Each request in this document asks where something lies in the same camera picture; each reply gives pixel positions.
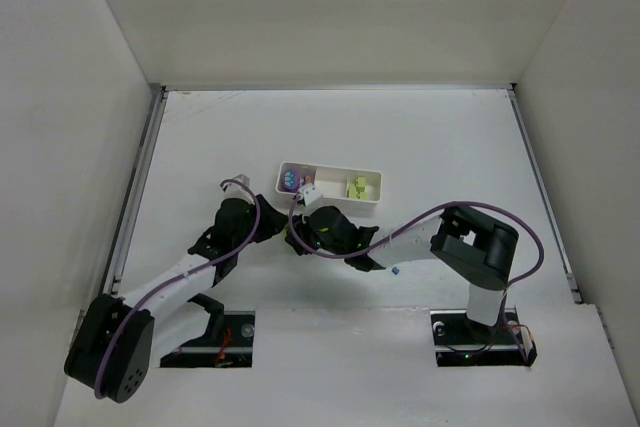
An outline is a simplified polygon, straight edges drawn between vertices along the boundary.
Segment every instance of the purple cable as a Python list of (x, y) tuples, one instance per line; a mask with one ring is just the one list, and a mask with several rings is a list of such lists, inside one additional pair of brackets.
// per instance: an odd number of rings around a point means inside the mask
[[(476, 201), (473, 201), (473, 200), (455, 200), (455, 201), (452, 201), (452, 202), (446, 202), (444, 204), (436, 205), (435, 207), (427, 210), (426, 212), (423, 212), (422, 214), (418, 215), (413, 220), (410, 220), (409, 222), (407, 222), (403, 226), (399, 227), (397, 230), (393, 231), (391, 234), (387, 235), (383, 239), (380, 239), (375, 244), (371, 244), (369, 247), (367, 247), (365, 249), (362, 249), (362, 250), (358, 250), (357, 252), (351, 252), (350, 254), (344, 254), (344, 255), (327, 254), (327, 253), (324, 253), (324, 252), (319, 252), (317, 250), (314, 250), (309, 245), (307, 245), (304, 242), (304, 240), (302, 240), (300, 238), (300, 236), (296, 232), (296, 229), (293, 226), (293, 212), (295, 211), (296, 204), (297, 204), (298, 200), (299, 200), (299, 197), (296, 195), (294, 197), (294, 201), (293, 201), (293, 203), (291, 205), (291, 208), (289, 209), (289, 231), (291, 232), (291, 235), (296, 240), (296, 242), (298, 244), (300, 244), (300, 246), (304, 250), (306, 250), (310, 254), (317, 255), (319, 257), (324, 257), (325, 259), (335, 259), (335, 260), (351, 259), (353, 257), (359, 257), (361, 255), (368, 254), (373, 249), (376, 249), (376, 248), (380, 247), (381, 245), (386, 244), (391, 239), (403, 234), (404, 232), (409, 230), (411, 227), (416, 225), (418, 222), (426, 219), (427, 217), (432, 216), (436, 212), (448, 209), (449, 207), (465, 207), (466, 206), (466, 207), (477, 207), (479, 209), (486, 209), (486, 210), (490, 210), (490, 211), (493, 211), (493, 212), (497, 212), (498, 214), (504, 215), (505, 217), (513, 220), (516, 224), (518, 224), (520, 227), (522, 227), (527, 232), (527, 234), (529, 234), (531, 236), (531, 238), (533, 239), (533, 242), (536, 244), (536, 247), (538, 248), (538, 260), (536, 261), (535, 265), (531, 269), (529, 269), (527, 272), (525, 272), (524, 274), (521, 274), (521, 275), (511, 279), (509, 282), (507, 282), (507, 287), (506, 287), (507, 289), (509, 287), (511, 287), (513, 284), (515, 284), (516, 282), (520, 282), (521, 280), (524, 280), (524, 279), (526, 279), (528, 277), (531, 277), (538, 270), (540, 270), (540, 267), (542, 267), (542, 263), (544, 262), (544, 246), (542, 245), (542, 241), (540, 240), (540, 237), (538, 237), (538, 234), (536, 234), (535, 231), (531, 227), (529, 227), (529, 225), (524, 220), (522, 220), (517, 215), (512, 214), (508, 210), (502, 209), (500, 207), (496, 207), (495, 205), (486, 204), (484, 202), (476, 202)], [(505, 324), (505, 326), (507, 328), (507, 331), (509, 332), (509, 334), (511, 334), (511, 337), (513, 338), (514, 342), (518, 346), (518, 350), (520, 351), (520, 355), (522, 356), (523, 360), (526, 363), (527, 362), (527, 357), (526, 357), (526, 354), (524, 352), (524, 350), (525, 350), (524, 349), (524, 345), (522, 345), (522, 342), (520, 342), (520, 339), (518, 339), (518, 336), (513, 332), (511, 326), (509, 325), (509, 323), (507, 321), (507, 314), (505, 312), (505, 304), (506, 303), (507, 303), (507, 295), (505, 293), (504, 298), (502, 299), (502, 303), (500, 304), (500, 314), (499, 315), (502, 316), (502, 320), (503, 320), (503, 322), (504, 322), (504, 324)]]
[[(251, 189), (249, 189), (249, 187), (247, 187), (245, 184), (243, 184), (239, 180), (236, 180), (236, 179), (223, 180), (220, 183), (220, 187), (224, 188), (224, 186), (227, 184), (236, 184), (251, 196), (251, 199), (253, 200), (253, 204), (256, 206), (256, 220), (253, 223), (253, 228), (251, 229), (251, 232), (249, 232), (249, 235), (247, 236), (247, 238), (244, 239), (244, 241), (238, 247), (233, 249), (231, 252), (229, 252), (228, 254), (224, 254), (218, 257), (217, 259), (213, 259), (213, 260), (210, 260), (209, 262), (205, 262), (202, 265), (198, 265), (197, 267), (194, 267), (191, 270), (188, 270), (186, 272), (186, 275), (196, 274), (201, 270), (206, 269), (207, 267), (211, 267), (215, 264), (219, 264), (220, 262), (224, 262), (225, 260), (230, 259), (234, 255), (239, 253), (242, 249), (244, 249), (247, 245), (249, 245), (249, 242), (251, 242), (251, 239), (253, 238), (256, 231), (258, 230), (258, 225), (260, 224), (260, 204), (258, 203), (258, 199), (256, 198), (255, 194), (251, 191)], [(104, 393), (102, 392), (102, 382), (104, 380), (104, 374), (105, 374), (105, 371), (107, 370), (107, 365), (109, 365), (109, 360), (111, 359), (111, 355), (113, 354), (116, 344), (118, 343), (118, 339), (122, 336), (122, 333), (124, 332), (125, 327), (129, 323), (129, 320), (131, 320), (131, 317), (133, 317), (135, 313), (138, 312), (151, 297), (153, 297), (155, 294), (160, 292), (165, 287), (168, 287), (169, 285), (173, 284), (174, 282), (184, 279), (184, 277), (185, 277), (184, 273), (177, 274), (176, 276), (171, 277), (168, 280), (165, 280), (161, 284), (151, 289), (144, 297), (142, 297), (138, 301), (136, 305), (134, 305), (131, 308), (131, 310), (127, 313), (124, 319), (122, 319), (122, 322), (120, 323), (116, 331), (113, 333), (113, 337), (111, 338), (111, 341), (107, 346), (107, 350), (105, 350), (104, 356), (100, 361), (100, 366), (98, 367), (98, 372), (96, 374), (96, 381), (93, 384), (93, 393), (96, 399), (103, 399), (105, 397)]]

